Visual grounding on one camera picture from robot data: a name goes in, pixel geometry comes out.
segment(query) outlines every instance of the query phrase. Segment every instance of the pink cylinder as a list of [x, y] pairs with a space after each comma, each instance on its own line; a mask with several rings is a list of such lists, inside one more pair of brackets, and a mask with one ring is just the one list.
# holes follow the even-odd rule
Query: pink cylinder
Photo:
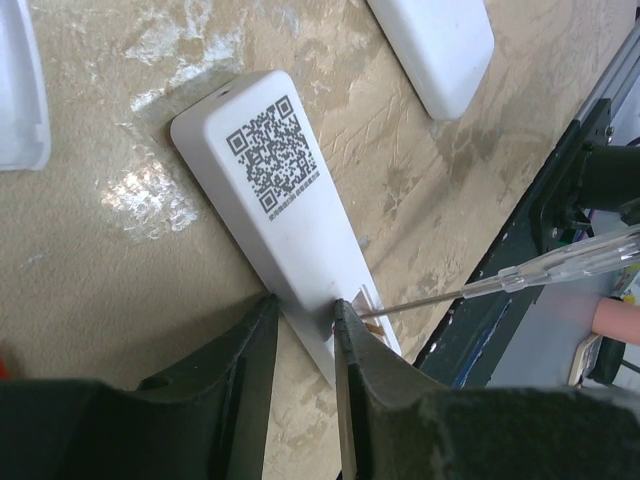
[[614, 340], [640, 345], [640, 307], [603, 298], [596, 309], [591, 330]]

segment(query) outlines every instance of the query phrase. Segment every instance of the table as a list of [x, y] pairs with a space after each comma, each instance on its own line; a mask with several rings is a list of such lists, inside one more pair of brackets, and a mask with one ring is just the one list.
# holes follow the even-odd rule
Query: table
[[[635, 0], [488, 0], [465, 116], [425, 113], [363, 0], [32, 0], [53, 153], [0, 176], [0, 350], [17, 375], [137, 382], [262, 286], [168, 122], [235, 75], [288, 71], [387, 304], [459, 287], [623, 42]], [[447, 305], [392, 319], [411, 361]], [[335, 398], [281, 321], [265, 478], [333, 478]]]

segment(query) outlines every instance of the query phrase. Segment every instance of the white rectangular device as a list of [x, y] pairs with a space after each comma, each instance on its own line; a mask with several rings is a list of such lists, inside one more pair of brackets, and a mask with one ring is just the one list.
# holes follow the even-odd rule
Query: white rectangular device
[[[178, 115], [171, 137], [334, 386], [335, 301], [382, 304], [293, 81], [242, 75]], [[388, 318], [373, 323], [400, 354]]]
[[368, 2], [429, 115], [461, 117], [493, 55], [483, 1]]

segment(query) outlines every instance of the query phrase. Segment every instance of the screwdriver shaft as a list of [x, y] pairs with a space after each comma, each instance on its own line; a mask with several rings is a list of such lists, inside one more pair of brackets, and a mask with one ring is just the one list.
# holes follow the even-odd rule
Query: screwdriver shaft
[[462, 298], [462, 292], [444, 293], [442, 295], [436, 295], [434, 297], [423, 298], [422, 300], [416, 300], [415, 302], [403, 303], [402, 305], [396, 305], [395, 307], [383, 308], [375, 312], [367, 312], [359, 314], [360, 318], [373, 318], [381, 317], [383, 315], [389, 315], [391, 313], [406, 312], [407, 310], [413, 310], [414, 308], [424, 307], [426, 305], [432, 305], [434, 303], [446, 302], [447, 300], [455, 300]]

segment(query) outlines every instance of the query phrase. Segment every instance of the red object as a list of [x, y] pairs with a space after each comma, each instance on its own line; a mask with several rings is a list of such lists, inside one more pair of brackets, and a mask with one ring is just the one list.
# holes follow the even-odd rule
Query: red object
[[7, 370], [7, 367], [0, 358], [0, 380], [6, 380], [7, 378], [9, 378], [9, 370]]

